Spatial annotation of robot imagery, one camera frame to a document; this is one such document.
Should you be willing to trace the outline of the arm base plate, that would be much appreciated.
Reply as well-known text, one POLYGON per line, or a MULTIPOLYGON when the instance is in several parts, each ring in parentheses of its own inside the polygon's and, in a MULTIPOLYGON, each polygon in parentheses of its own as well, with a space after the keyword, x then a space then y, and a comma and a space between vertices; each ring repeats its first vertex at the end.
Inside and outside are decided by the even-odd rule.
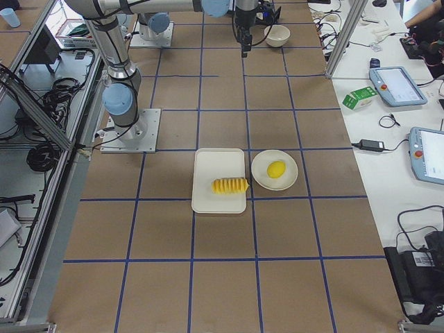
POLYGON ((137 22, 135 25, 134 34, 130 41, 130 48, 170 48, 173 38, 173 27, 174 23, 170 22, 168 28, 165 31, 161 33, 156 33, 148 26, 140 26, 140 23, 137 22))
POLYGON ((141 109, 139 119, 128 132, 116 127, 111 116, 107 127, 114 129, 105 131, 101 136, 103 143, 99 146, 102 153, 154 153, 156 151, 158 131, 160 127, 161 109, 141 109))

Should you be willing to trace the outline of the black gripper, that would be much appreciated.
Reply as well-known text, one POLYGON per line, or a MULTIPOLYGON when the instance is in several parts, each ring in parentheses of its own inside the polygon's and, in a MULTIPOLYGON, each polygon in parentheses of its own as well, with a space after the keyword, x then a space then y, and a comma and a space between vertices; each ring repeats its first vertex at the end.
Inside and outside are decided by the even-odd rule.
POLYGON ((246 58, 252 47, 250 29, 255 25, 256 14, 259 8, 258 0, 235 0, 234 5, 234 37, 242 44, 241 57, 246 58))

